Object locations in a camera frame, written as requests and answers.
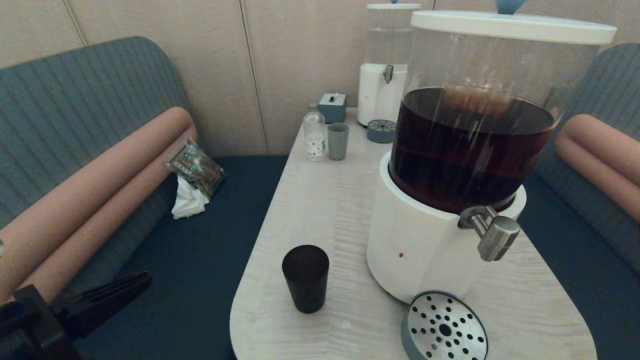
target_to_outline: white dispenser base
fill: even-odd
[[[389,84],[383,75],[385,68],[386,65],[371,63],[360,66],[358,122],[364,126],[372,120],[398,120],[407,65],[394,65]]]
[[[428,290],[461,299],[482,267],[490,266],[478,253],[480,237],[473,229],[458,228],[460,216],[426,206],[400,190],[389,175],[390,159],[388,152],[380,162],[369,229],[367,262],[373,277],[405,303]],[[526,202],[521,186],[510,207],[499,214],[516,220]]]

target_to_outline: beverage dispenser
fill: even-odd
[[[616,28],[532,15],[420,11],[367,261],[391,295],[464,296],[516,238],[522,181]]]
[[[420,4],[367,5],[367,38],[360,66],[358,122],[397,120],[412,43],[411,14]]]

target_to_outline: light wood table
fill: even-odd
[[[298,133],[231,310],[240,360],[406,359],[408,306],[378,285],[365,256],[378,165],[391,144],[368,141],[355,117],[348,109],[343,161],[307,160]],[[281,268],[306,243],[331,262],[326,302],[312,315],[293,306]],[[524,233],[462,300],[485,326],[488,359],[596,359],[587,325]]]

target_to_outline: white lid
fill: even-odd
[[[618,30],[614,26],[557,17],[444,10],[414,12],[411,25],[447,33],[585,45],[609,44]]]
[[[420,10],[421,4],[368,4],[370,10]]]
[[[336,106],[343,106],[344,105],[344,101],[347,99],[347,95],[345,94],[324,94],[322,96],[322,99],[320,100],[320,105],[336,105]]]

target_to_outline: tissue box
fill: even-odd
[[[318,103],[318,110],[324,116],[327,124],[344,122],[344,114],[347,112],[347,95],[325,94]]]

